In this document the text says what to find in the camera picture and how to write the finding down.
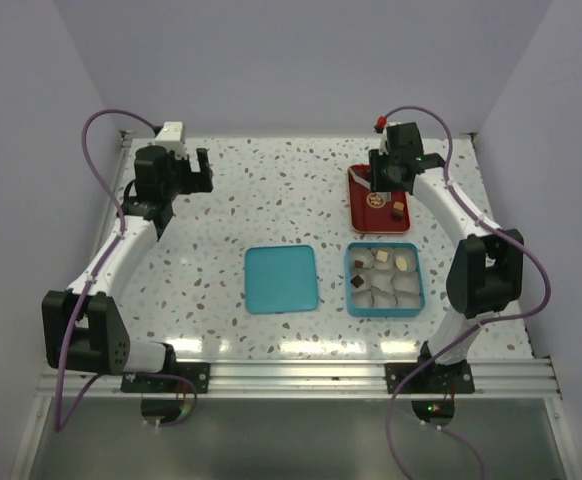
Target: glass panel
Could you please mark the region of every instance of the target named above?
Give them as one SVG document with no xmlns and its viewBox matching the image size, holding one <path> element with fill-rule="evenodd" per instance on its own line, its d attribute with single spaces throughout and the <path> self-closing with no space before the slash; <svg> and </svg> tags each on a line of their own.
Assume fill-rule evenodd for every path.
<svg viewBox="0 0 582 480">
<path fill-rule="evenodd" d="M 402 478 L 384 436 L 386 401 L 208 400 L 174 428 L 142 425 L 137 399 L 88 399 L 56 435 L 52 412 L 32 478 Z M 463 400 L 450 425 L 489 478 L 564 479 L 541 400 Z M 472 453 L 398 402 L 396 446 L 417 479 L 479 478 Z"/>
</svg>

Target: chocolate piece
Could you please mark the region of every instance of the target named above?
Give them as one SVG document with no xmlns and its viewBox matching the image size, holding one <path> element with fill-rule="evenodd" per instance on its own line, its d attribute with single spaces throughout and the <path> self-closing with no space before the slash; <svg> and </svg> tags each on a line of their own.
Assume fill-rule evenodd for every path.
<svg viewBox="0 0 582 480">
<path fill-rule="evenodd" d="M 364 280 L 362 280 L 362 277 L 360 275 L 356 275 L 351 279 L 351 285 L 353 285 L 355 288 L 360 288 L 360 286 L 362 286 L 363 283 Z"/>
<path fill-rule="evenodd" d="M 389 253 L 384 250 L 378 250 L 378 253 L 375 254 L 375 258 L 380 262 L 386 262 L 389 259 Z"/>
</svg>

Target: blue tray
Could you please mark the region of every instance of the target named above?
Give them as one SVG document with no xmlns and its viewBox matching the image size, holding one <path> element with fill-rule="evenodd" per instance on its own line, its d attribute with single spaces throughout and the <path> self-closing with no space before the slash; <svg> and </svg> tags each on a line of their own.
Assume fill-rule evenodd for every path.
<svg viewBox="0 0 582 480">
<path fill-rule="evenodd" d="M 249 313 L 301 312 L 318 307 L 318 275 L 310 246 L 250 248 L 244 263 Z"/>
<path fill-rule="evenodd" d="M 420 297 L 422 298 L 422 306 L 420 308 L 360 308 L 356 307 L 351 298 L 351 268 L 349 267 L 349 251 L 351 248 L 374 248 L 374 247 L 390 247 L 390 248 L 408 248 L 415 254 L 415 261 L 417 264 L 416 272 L 420 279 Z M 426 306 L 426 296 L 424 294 L 424 285 L 422 283 L 422 271 L 420 270 L 420 257 L 418 256 L 418 249 L 412 243 L 379 243 L 379 242 L 358 242 L 350 243 L 347 247 L 347 252 L 344 255 L 344 276 L 347 296 L 347 311 L 349 315 L 354 317 L 415 317 Z"/>
</svg>

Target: teal plastic lid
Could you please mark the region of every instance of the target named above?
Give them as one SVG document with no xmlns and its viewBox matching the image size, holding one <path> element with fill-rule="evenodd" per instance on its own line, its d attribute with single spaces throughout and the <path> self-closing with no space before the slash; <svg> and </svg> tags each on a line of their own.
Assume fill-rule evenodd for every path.
<svg viewBox="0 0 582 480">
<path fill-rule="evenodd" d="M 310 246 L 254 247 L 244 258 L 249 313 L 301 312 L 318 307 L 315 252 Z"/>
</svg>

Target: small cube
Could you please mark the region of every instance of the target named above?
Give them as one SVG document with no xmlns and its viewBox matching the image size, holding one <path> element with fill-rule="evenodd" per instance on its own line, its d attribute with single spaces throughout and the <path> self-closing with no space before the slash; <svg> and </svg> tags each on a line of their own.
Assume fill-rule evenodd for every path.
<svg viewBox="0 0 582 480">
<path fill-rule="evenodd" d="M 404 203 L 394 202 L 393 203 L 393 210 L 391 211 L 391 213 L 397 219 L 402 220 L 404 218 Z"/>
<path fill-rule="evenodd" d="M 380 262 L 386 262 L 389 259 L 389 252 L 378 250 L 378 253 L 375 254 L 375 258 Z"/>
<path fill-rule="evenodd" d="M 363 283 L 364 280 L 362 280 L 362 277 L 360 275 L 356 275 L 351 279 L 351 285 L 353 285 L 355 288 L 360 288 Z"/>
</svg>

